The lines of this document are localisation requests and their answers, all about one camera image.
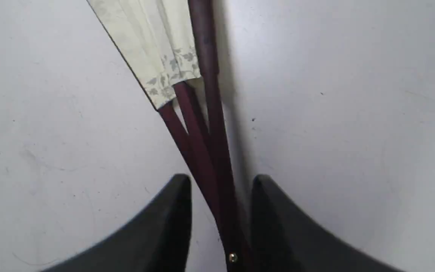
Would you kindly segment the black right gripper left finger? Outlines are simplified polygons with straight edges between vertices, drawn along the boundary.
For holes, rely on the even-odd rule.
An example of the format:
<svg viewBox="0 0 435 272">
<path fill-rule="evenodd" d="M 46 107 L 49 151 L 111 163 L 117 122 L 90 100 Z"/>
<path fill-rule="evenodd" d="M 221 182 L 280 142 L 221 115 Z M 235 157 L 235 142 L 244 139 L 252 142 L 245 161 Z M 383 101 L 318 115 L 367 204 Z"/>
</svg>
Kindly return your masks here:
<svg viewBox="0 0 435 272">
<path fill-rule="evenodd" d="M 191 180 L 176 174 L 126 225 L 48 272 L 184 272 L 191 229 Z"/>
</svg>

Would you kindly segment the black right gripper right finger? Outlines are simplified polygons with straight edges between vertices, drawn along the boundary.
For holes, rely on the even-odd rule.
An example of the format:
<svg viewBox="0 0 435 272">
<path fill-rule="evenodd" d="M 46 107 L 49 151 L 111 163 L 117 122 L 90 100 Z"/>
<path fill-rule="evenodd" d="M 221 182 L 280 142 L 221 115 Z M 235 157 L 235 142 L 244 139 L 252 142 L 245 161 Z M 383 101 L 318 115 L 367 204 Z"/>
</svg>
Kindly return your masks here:
<svg viewBox="0 0 435 272">
<path fill-rule="evenodd" d="M 397 271 L 321 227 L 268 175 L 253 180 L 251 249 L 258 272 Z"/>
</svg>

